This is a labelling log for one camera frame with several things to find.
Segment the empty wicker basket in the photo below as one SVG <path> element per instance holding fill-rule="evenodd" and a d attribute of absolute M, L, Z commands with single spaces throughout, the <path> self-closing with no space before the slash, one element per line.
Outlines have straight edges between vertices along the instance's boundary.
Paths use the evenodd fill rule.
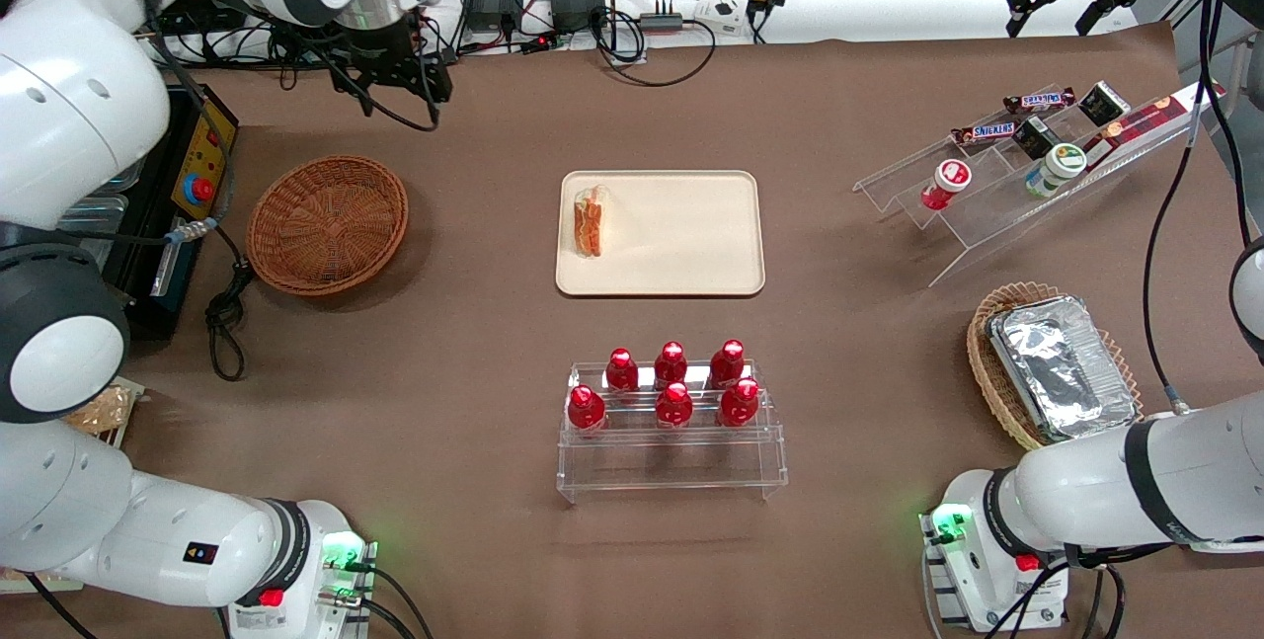
<path fill-rule="evenodd" d="M 1034 302 L 1059 296 L 1062 293 L 1057 288 L 1045 287 L 1043 283 L 1009 283 L 983 298 L 966 332 L 969 367 L 975 370 L 975 379 L 983 390 L 983 399 L 987 400 L 988 408 L 992 409 L 994 417 L 1001 423 L 1005 432 L 1010 433 L 1010 437 L 1014 437 L 1025 450 L 1039 450 L 1040 446 L 1048 446 L 1052 441 L 1045 439 L 1044 433 L 1040 433 L 1031 422 L 1026 405 L 1023 404 L 1023 399 L 1014 388 L 1010 374 L 1006 373 L 1005 365 L 1001 364 L 995 347 L 992 347 L 992 341 L 987 337 L 987 320 L 996 312 L 1034 304 Z M 1127 383 L 1129 391 L 1133 391 L 1133 399 L 1136 400 L 1138 409 L 1140 409 L 1141 395 L 1136 391 L 1133 370 L 1127 367 L 1127 361 L 1124 361 L 1124 352 L 1119 350 L 1105 330 L 1097 328 L 1097 333 L 1106 343 L 1106 350 L 1110 351 L 1115 365 L 1119 365 L 1120 373 L 1124 374 L 1124 381 Z"/>
<path fill-rule="evenodd" d="M 325 297 L 373 279 L 408 225 L 403 183 L 380 163 L 325 157 L 287 172 L 250 216 L 246 248 L 259 279 Z"/>

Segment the white jar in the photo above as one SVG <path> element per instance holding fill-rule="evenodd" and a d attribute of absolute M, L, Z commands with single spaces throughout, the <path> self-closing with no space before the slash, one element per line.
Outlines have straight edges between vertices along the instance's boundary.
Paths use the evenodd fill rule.
<path fill-rule="evenodd" d="M 1085 165 L 1088 165 L 1088 157 L 1079 145 L 1058 143 L 1026 177 L 1028 191 L 1035 197 L 1053 197 L 1058 188 L 1083 172 Z"/>

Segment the brown paper tabletop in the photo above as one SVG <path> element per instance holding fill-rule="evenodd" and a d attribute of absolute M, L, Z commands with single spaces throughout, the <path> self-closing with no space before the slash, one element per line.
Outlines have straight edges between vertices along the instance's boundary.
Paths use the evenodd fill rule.
<path fill-rule="evenodd" d="M 690 68 L 655 51 L 646 77 Z M 925 288 L 943 251 L 884 217 L 861 177 L 1052 81 L 1106 78 L 1130 102 L 1179 86 L 1170 32 L 900 44 L 732 47 L 686 85 L 617 82 L 594 53 L 470 58 L 439 134 L 360 116 L 324 73 L 210 77 L 243 119 L 236 203 L 310 158 L 375 158 L 406 181 L 411 230 L 379 279 L 334 302 L 257 284 L 239 338 L 244 383 L 209 369 L 201 311 L 228 280 L 211 239 L 171 346 L 128 378 L 158 391 L 128 433 L 137 469 L 253 496 L 322 499 L 382 542 L 439 639 L 929 638 L 915 514 L 967 469 L 1021 450 L 990 417 L 963 333 L 992 288 L 1042 280 L 1088 302 L 1124 347 L 1148 410 L 1164 400 L 1145 355 L 1145 242 L 1179 145 L 1018 246 Z M 420 117 L 420 104 L 379 90 Z M 767 284 L 739 301 L 578 301 L 554 287 L 562 176 L 594 168 L 739 168 L 758 179 Z M 1164 364 L 1187 400 L 1226 402 L 1264 374 L 1234 327 L 1234 194 L 1207 139 L 1164 225 L 1154 287 Z M 569 508 L 555 490 L 574 360 L 669 337 L 709 356 L 739 337 L 785 422 L 790 485 L 655 491 Z M 1124 636 L 1258 636 L 1251 557 L 1167 551 L 1122 566 Z M 1076 576 L 1078 636 L 1092 577 Z M 387 606 L 403 605 L 380 592 Z M 214 638 L 205 609 L 85 590 L 63 595 L 102 639 Z M 1111 594 L 1103 602 L 1109 620 Z M 34 597 L 0 600 L 0 635 L 71 636 Z M 374 624 L 377 636 L 389 629 Z"/>

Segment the snickers bar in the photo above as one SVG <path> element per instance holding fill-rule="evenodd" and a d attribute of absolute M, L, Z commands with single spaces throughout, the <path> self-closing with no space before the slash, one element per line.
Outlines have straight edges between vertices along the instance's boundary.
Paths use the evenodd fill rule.
<path fill-rule="evenodd" d="M 1016 122 L 994 122 L 994 125 L 953 128 L 952 139 L 958 145 L 969 145 L 980 143 L 981 140 L 1000 140 L 1002 138 L 1011 138 L 1016 129 Z"/>
<path fill-rule="evenodd" d="M 1038 112 L 1042 110 L 1062 110 L 1074 105 L 1076 93 L 1071 88 L 1060 93 L 1033 93 L 1030 96 L 1009 96 L 1002 101 L 1010 112 Z"/>

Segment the yellow control panel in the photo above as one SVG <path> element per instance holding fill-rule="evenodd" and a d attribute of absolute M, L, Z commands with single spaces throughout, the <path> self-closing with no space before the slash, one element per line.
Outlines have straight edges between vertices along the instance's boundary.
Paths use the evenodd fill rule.
<path fill-rule="evenodd" d="M 205 105 L 207 116 L 211 116 L 220 134 L 228 140 L 225 149 L 231 149 L 236 126 L 224 116 L 215 102 L 207 100 Z M 215 131 L 206 124 L 205 117 L 198 117 L 188 149 L 185 152 L 179 177 L 172 188 L 171 201 L 193 220 L 206 220 L 220 193 L 224 165 L 224 150 L 220 149 Z"/>

